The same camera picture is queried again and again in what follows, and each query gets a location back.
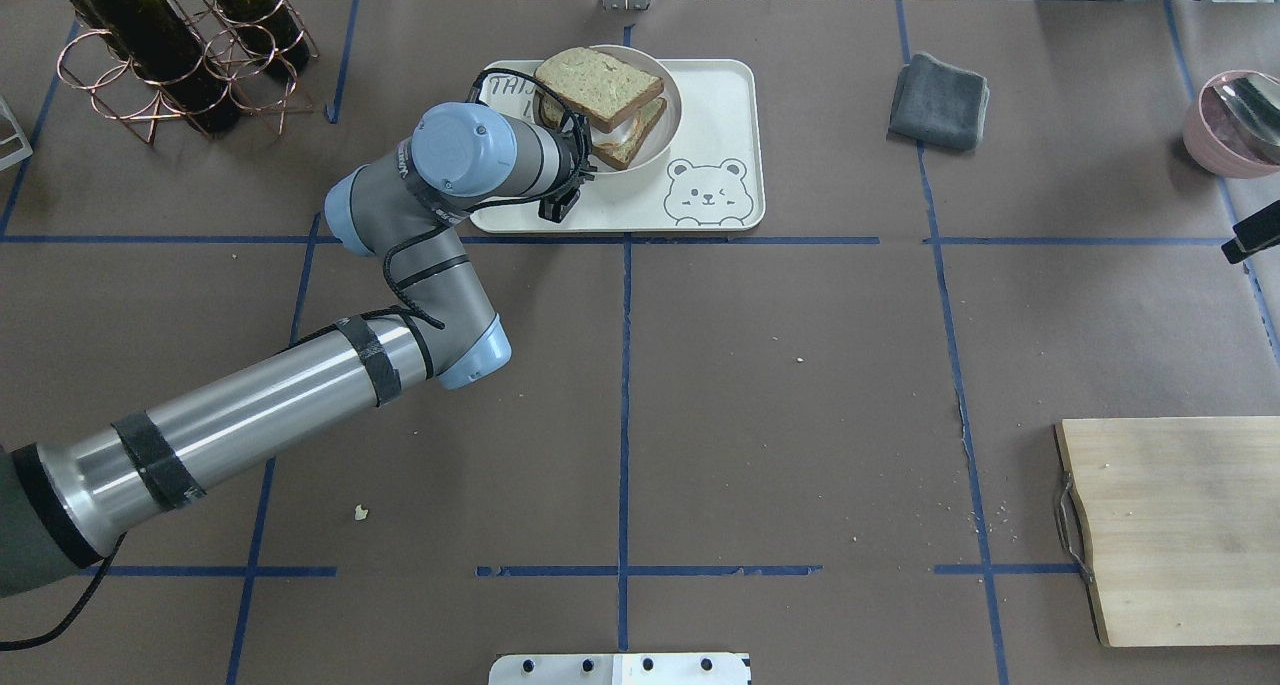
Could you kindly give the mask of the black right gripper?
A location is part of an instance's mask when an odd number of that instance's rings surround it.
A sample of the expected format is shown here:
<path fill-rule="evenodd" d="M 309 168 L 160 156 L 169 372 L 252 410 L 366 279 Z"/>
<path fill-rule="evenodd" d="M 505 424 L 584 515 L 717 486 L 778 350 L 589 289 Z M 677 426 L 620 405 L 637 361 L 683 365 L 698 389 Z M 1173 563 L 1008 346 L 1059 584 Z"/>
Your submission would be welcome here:
<path fill-rule="evenodd" d="M 1279 243 L 1279 210 L 1280 202 L 1274 201 L 1233 227 L 1234 238 L 1221 246 L 1229 264 L 1240 264 Z"/>

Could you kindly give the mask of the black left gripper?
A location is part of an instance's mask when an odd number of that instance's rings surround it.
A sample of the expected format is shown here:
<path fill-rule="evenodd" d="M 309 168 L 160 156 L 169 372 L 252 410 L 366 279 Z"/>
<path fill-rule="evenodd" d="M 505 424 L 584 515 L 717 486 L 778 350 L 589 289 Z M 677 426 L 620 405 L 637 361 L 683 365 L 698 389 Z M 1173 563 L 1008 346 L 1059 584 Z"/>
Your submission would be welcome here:
<path fill-rule="evenodd" d="M 541 134 L 548 134 L 548 140 L 541 146 L 538 216 L 563 223 L 579 202 L 584 184 L 595 175 L 596 169 L 590 164 L 590 128 L 561 125 L 557 131 L 543 128 Z"/>

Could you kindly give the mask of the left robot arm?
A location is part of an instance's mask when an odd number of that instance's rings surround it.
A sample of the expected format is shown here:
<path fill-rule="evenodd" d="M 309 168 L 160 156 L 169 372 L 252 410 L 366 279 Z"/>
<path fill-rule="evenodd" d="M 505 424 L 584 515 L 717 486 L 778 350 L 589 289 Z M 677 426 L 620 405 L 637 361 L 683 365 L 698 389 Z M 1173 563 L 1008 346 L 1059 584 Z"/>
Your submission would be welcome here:
<path fill-rule="evenodd" d="M 325 426 L 433 380 L 458 389 L 502 369 L 509 339 L 456 228 L 479 207 L 571 206 L 594 175 L 586 117 L 556 125 L 484 102 L 429 108 L 392 152 L 325 198 L 333 236 L 381 262 L 396 306 L 362 312 L 70 444 L 3 457 L 3 594 L 106 560 L 143 521 L 192 506 Z"/>

